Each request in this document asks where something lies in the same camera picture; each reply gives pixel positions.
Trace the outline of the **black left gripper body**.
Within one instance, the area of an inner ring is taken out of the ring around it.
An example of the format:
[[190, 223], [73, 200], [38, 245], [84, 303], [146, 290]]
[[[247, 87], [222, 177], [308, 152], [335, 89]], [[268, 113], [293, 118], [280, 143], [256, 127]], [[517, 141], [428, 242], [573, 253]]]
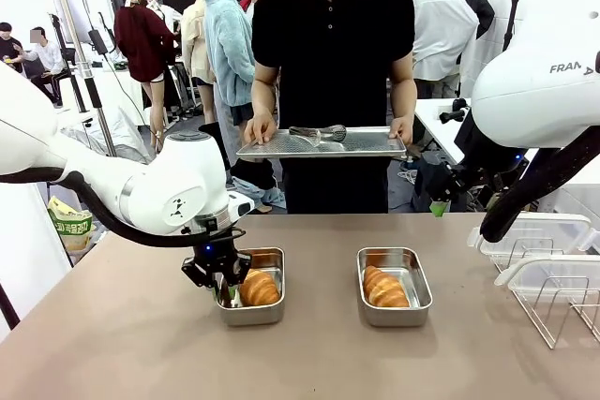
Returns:
[[238, 227], [225, 230], [219, 236], [193, 247], [195, 261], [207, 272], [213, 274], [233, 274], [233, 264], [238, 250], [234, 240], [244, 236], [246, 232]]

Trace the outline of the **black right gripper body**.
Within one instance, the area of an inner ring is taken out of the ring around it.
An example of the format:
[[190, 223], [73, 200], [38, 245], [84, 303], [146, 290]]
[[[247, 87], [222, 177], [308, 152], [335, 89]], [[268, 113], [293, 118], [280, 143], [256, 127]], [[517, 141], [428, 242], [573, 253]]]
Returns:
[[463, 165], [423, 162], [423, 189], [432, 201], [466, 204], [469, 175]]

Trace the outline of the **person's left hand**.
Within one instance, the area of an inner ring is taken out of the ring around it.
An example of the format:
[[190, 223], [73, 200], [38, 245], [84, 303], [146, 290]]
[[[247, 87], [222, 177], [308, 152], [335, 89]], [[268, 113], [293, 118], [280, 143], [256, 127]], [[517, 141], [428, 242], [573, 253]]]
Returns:
[[414, 117], [410, 114], [394, 118], [390, 125], [389, 138], [409, 146], [413, 142], [413, 121]]

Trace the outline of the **person's right hand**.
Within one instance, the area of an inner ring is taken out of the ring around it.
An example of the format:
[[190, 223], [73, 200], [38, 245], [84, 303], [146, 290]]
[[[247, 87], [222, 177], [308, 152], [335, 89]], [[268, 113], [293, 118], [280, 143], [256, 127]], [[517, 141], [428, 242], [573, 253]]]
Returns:
[[247, 121], [244, 139], [246, 143], [256, 141], [259, 144], [263, 144], [269, 142], [277, 130], [278, 126], [270, 112], [255, 113]]

